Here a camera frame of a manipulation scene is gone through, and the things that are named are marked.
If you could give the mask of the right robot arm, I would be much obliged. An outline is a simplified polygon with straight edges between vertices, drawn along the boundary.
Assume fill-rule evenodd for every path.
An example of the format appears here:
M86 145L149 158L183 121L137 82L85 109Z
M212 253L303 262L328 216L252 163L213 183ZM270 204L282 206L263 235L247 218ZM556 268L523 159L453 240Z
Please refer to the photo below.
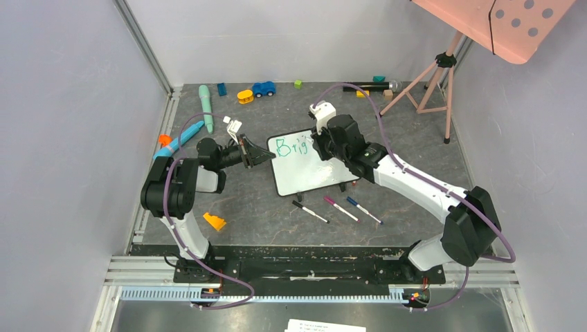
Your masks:
M443 225L443 232L414 243L400 274L418 282L428 270L450 261L471 267L494 242L501 227L489 192L451 186L405 163L383 145L365 141L348 114L314 116L311 138L321 160L337 159L351 174L395 191L423 207Z

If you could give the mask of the white whiteboard black frame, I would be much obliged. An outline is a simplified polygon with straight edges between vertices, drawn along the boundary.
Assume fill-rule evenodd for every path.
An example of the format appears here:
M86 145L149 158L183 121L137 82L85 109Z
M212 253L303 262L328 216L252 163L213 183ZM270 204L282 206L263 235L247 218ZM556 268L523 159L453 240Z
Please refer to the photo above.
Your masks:
M297 195L358 179L338 159L321 160L312 147L311 129L267 139L276 190L279 196Z

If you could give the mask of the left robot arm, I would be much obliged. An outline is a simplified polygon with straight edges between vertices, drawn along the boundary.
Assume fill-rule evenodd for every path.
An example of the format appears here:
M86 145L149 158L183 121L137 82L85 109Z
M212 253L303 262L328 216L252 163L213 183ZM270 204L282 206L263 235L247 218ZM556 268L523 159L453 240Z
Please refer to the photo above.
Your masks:
M141 190L141 205L160 219L179 247L173 265L177 273L209 282L217 274L217 262L209 258L210 242L203 236L193 207L197 193L221 194L225 169L242 164L252 168L276 155L240 134L225 147L212 138L197 143L198 156L183 160L157 157Z

